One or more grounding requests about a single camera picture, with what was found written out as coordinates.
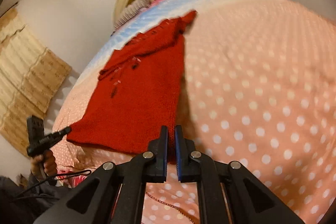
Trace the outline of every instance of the polka dot fabric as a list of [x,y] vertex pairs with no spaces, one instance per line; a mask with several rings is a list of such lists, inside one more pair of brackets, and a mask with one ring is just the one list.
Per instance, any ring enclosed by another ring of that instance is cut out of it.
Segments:
[[[305,223],[318,223],[336,191],[335,32],[288,0],[236,0],[199,9],[185,43],[191,122],[185,136],[214,160],[239,160]],[[54,129],[80,119],[98,70],[67,98]],[[55,146],[59,164],[98,167],[131,156]],[[143,223],[199,223],[195,184],[148,184]]]

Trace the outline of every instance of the red knitted fabric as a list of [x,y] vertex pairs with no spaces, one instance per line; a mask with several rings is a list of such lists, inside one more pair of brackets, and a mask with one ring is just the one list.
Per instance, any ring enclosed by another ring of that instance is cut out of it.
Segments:
[[196,11],[164,20],[115,50],[100,71],[83,118],[71,125],[67,140],[141,153],[168,126],[168,154],[175,155],[174,127],[184,71],[186,26]]

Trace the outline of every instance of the hand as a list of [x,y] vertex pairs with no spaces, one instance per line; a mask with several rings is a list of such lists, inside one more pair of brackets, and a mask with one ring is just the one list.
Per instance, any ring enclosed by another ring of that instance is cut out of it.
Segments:
[[54,154],[51,150],[46,150],[43,155],[35,156],[30,160],[31,173],[39,180],[43,179],[39,166],[39,163],[43,161],[44,172],[47,175],[51,176],[57,173],[57,164],[55,162]]

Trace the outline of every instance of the black device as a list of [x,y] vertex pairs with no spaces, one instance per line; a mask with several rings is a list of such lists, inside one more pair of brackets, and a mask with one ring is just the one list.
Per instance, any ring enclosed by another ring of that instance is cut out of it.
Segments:
[[29,157],[43,154],[44,151],[52,148],[55,144],[61,141],[63,136],[71,132],[71,128],[66,127],[61,131],[50,133],[45,136],[43,120],[36,116],[27,118],[27,130],[29,138],[27,154]]
[[[167,127],[129,162],[106,162],[34,224],[140,224],[146,183],[167,176]],[[201,224],[303,224],[238,161],[223,164],[195,149],[175,128],[177,174],[196,182]]]

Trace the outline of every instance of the metal screw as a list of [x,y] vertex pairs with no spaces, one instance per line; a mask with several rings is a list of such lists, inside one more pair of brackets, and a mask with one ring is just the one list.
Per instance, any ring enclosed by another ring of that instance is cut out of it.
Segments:
[[154,154],[150,151],[147,151],[145,153],[142,154],[142,156],[145,158],[145,159],[150,159],[154,156]]
[[113,162],[106,162],[103,164],[103,169],[104,170],[111,170],[113,168]]
[[202,156],[201,152],[199,152],[199,151],[193,151],[193,152],[190,153],[190,155],[193,158],[199,158],[200,156]]
[[242,166],[238,161],[233,161],[230,165],[233,169],[239,169]]

